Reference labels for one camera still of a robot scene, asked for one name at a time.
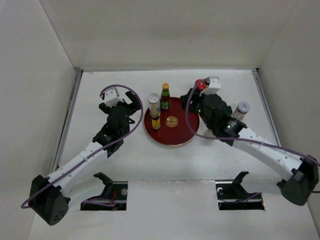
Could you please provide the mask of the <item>small yellow-label brown bottle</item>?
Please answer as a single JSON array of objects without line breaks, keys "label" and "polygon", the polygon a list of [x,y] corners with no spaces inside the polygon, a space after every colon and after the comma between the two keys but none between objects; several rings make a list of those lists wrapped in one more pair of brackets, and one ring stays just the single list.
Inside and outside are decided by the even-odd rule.
[{"label": "small yellow-label brown bottle", "polygon": [[154,130],[158,130],[161,127],[160,113],[158,111],[151,114],[151,126]]}]

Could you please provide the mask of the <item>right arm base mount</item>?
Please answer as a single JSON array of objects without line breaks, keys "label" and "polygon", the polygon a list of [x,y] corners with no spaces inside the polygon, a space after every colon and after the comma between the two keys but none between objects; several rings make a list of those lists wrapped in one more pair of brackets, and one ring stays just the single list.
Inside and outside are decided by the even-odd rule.
[{"label": "right arm base mount", "polygon": [[234,179],[217,180],[215,188],[220,211],[265,210],[261,192],[247,192],[241,185],[248,171],[241,171]]}]

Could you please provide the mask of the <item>green red sauce bottle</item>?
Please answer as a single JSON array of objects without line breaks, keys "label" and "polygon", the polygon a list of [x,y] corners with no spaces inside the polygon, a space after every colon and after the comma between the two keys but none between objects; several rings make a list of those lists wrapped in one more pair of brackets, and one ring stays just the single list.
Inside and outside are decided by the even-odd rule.
[{"label": "green red sauce bottle", "polygon": [[160,106],[163,110],[168,110],[170,108],[170,98],[169,84],[165,82],[162,84],[160,96]]}]

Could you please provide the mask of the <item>grey-cap white shaker bottle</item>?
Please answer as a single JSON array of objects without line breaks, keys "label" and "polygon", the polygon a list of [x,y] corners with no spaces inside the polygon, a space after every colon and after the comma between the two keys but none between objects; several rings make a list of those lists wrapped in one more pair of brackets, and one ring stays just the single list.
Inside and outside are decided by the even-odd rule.
[{"label": "grey-cap white shaker bottle", "polygon": [[213,132],[211,130],[209,130],[209,129],[207,129],[204,132],[204,136],[205,136],[206,139],[211,139],[211,140],[215,138]]}]

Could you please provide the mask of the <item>silver-lid white spice jar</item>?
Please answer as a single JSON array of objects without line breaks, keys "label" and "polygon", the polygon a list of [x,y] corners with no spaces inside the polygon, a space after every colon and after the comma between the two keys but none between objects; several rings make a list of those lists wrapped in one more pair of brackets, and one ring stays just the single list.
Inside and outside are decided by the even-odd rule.
[{"label": "silver-lid white spice jar", "polygon": [[152,93],[148,96],[148,109],[151,117],[160,116],[161,114],[161,102],[160,96],[156,93]]}]

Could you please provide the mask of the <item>red-lid dark sauce jar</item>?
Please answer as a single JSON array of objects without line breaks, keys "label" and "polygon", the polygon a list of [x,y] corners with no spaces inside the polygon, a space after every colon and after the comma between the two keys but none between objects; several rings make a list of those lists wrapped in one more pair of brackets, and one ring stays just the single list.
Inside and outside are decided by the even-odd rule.
[{"label": "red-lid dark sauce jar", "polygon": [[207,88],[206,81],[203,79],[197,79],[194,84],[196,86],[196,89],[199,91],[202,91]]}]

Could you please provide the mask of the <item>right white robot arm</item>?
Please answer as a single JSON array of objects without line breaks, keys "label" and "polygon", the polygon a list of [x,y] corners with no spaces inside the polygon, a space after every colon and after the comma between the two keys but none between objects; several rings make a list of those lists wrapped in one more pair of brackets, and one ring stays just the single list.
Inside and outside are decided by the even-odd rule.
[{"label": "right white robot arm", "polygon": [[281,176],[277,183],[281,195],[303,206],[319,183],[320,163],[311,155],[271,144],[242,121],[232,117],[232,108],[217,94],[190,89],[180,97],[186,114],[196,113],[209,131],[211,140],[219,140],[241,150],[273,169]]}]

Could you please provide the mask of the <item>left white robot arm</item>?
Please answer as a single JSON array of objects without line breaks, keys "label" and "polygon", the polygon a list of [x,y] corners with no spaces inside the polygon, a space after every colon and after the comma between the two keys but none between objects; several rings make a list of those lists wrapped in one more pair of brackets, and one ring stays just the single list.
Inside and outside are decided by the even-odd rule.
[{"label": "left white robot arm", "polygon": [[98,166],[111,157],[124,143],[140,122],[131,119],[137,111],[143,112],[143,104],[132,89],[125,95],[127,103],[118,97],[114,87],[104,90],[100,97],[103,102],[99,109],[107,115],[106,123],[92,141],[76,157],[46,177],[36,176],[32,182],[29,198],[23,208],[32,209],[49,226],[59,223],[70,207],[79,203],[112,208],[113,200],[102,203],[112,195],[114,182]]}]

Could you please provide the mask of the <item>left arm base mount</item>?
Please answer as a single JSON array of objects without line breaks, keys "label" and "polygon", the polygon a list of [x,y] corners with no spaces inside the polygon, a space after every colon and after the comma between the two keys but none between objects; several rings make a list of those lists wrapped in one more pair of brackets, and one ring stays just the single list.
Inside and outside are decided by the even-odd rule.
[{"label": "left arm base mount", "polygon": [[113,181],[102,172],[96,173],[94,177],[104,184],[104,188],[101,194],[83,201],[80,204],[80,210],[125,211],[127,209],[129,183],[127,181]]}]

